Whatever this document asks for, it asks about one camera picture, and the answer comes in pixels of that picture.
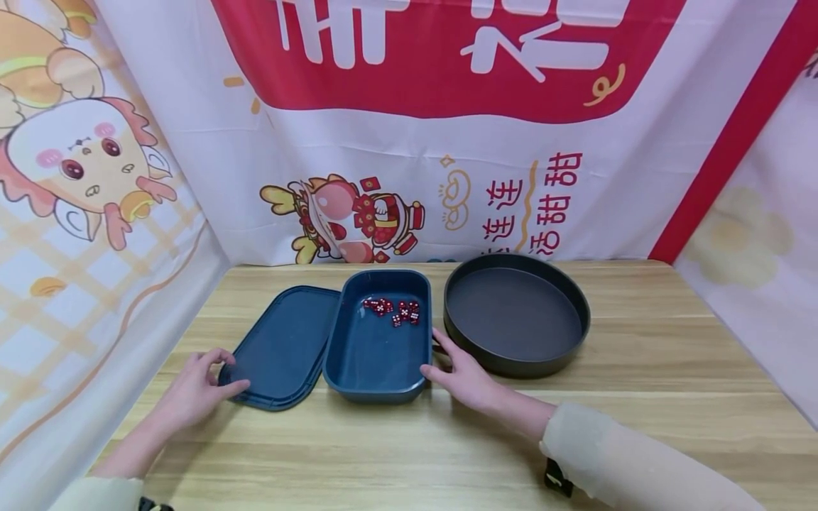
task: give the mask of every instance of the right hand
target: right hand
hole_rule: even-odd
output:
[[[432,383],[445,388],[462,404],[472,410],[488,413],[498,403],[505,388],[495,382],[473,356],[461,350],[438,329],[433,329],[433,337],[452,360],[452,372],[428,364],[423,364],[420,372]]]

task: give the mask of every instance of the wrist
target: wrist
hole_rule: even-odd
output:
[[[502,419],[509,395],[513,392],[505,385],[492,381],[492,385],[485,392],[486,400],[480,412],[492,419]]]
[[[144,442],[163,446],[176,434],[177,430],[153,410],[137,424],[131,433]]]

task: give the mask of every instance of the left hand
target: left hand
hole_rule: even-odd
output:
[[[151,411],[153,419],[173,434],[199,423],[220,402],[247,390],[250,386],[248,379],[218,386],[216,375],[210,372],[210,367],[222,362],[233,365],[236,359],[220,347],[204,354],[193,353]]]

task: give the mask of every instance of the sleeve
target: sleeve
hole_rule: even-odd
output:
[[[142,486],[140,479],[85,477],[74,481],[49,511],[136,511]]]
[[[585,406],[560,405],[540,450],[575,486],[615,509],[764,511],[721,474]]]

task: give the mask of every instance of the black strap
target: black strap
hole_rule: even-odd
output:
[[[157,504],[151,499],[141,497],[137,511],[173,511],[173,508],[167,504]]]
[[[546,483],[546,488],[556,491],[569,499],[571,498],[573,494],[573,483],[565,478],[560,466],[551,458],[548,459],[546,464],[546,474],[543,479]]]

